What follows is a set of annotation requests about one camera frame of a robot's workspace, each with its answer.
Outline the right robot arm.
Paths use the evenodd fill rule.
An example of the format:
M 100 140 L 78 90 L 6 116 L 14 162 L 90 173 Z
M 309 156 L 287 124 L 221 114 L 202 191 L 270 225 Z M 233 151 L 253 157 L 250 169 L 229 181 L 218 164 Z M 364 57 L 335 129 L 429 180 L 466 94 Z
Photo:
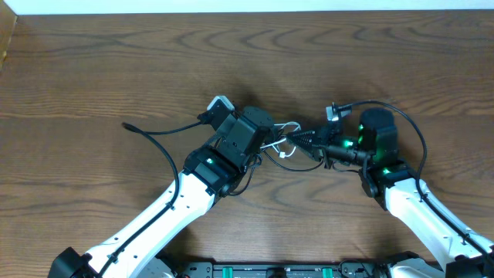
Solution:
M 419 173 L 398 157 L 398 131 L 389 110 L 360 115 L 357 137 L 343 134 L 342 115 L 330 110 L 327 125 L 288 134 L 308 157 L 355 165 L 362 188 L 380 207 L 400 219 L 425 245 L 438 265 L 401 253 L 374 270 L 376 277 L 491 277 L 493 242 L 471 230 L 429 190 Z

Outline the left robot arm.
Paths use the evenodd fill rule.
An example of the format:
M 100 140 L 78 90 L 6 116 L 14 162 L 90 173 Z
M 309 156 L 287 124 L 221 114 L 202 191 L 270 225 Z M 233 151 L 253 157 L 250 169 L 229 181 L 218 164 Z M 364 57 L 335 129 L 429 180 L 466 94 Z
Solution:
M 271 135 L 272 117 L 258 107 L 238 113 L 224 107 L 202 115 L 217 146 L 192 151 L 165 192 L 114 236 L 83 255 L 69 247 L 52 262 L 51 277 L 137 277 L 187 225 L 237 189 Z

